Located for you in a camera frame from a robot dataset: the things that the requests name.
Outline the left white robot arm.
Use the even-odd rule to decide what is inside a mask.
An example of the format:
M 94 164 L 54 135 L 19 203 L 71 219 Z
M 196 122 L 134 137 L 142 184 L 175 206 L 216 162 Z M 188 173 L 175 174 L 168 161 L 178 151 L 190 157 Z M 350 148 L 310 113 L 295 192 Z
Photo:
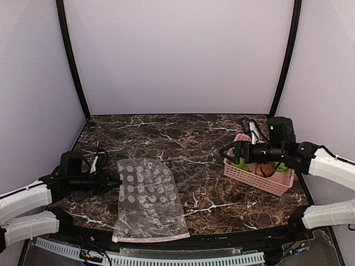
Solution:
M 79 152 L 61 155 L 52 173 L 37 181 L 1 195 L 1 251 L 10 245 L 46 234 L 55 234 L 73 225 L 73 217 L 61 208 L 29 215 L 70 196 L 87 192 L 97 196 L 118 188 L 122 181 L 105 170 L 108 154 L 98 152 L 93 164 Z

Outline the clear dotted zip bag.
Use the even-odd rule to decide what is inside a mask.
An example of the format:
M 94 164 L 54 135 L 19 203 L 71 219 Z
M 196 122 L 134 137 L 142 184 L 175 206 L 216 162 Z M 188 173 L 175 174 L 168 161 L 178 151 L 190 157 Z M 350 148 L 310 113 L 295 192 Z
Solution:
M 117 163 L 121 185 L 114 243 L 158 243 L 189 238 L 173 173 L 160 161 L 139 158 Z

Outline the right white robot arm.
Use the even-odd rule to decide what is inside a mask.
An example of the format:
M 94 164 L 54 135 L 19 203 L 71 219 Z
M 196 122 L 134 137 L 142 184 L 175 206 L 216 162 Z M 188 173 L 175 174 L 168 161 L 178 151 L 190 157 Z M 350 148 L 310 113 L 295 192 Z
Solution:
M 323 145 L 298 143 L 290 118 L 272 117 L 267 121 L 269 137 L 257 142 L 258 127 L 249 119 L 242 121 L 250 141 L 234 141 L 220 149 L 223 158 L 239 163 L 278 162 L 297 173 L 325 178 L 351 190 L 354 189 L 354 162 L 339 157 Z M 324 226 L 354 224 L 354 200 L 320 206 L 302 206 L 288 219 L 294 231 Z

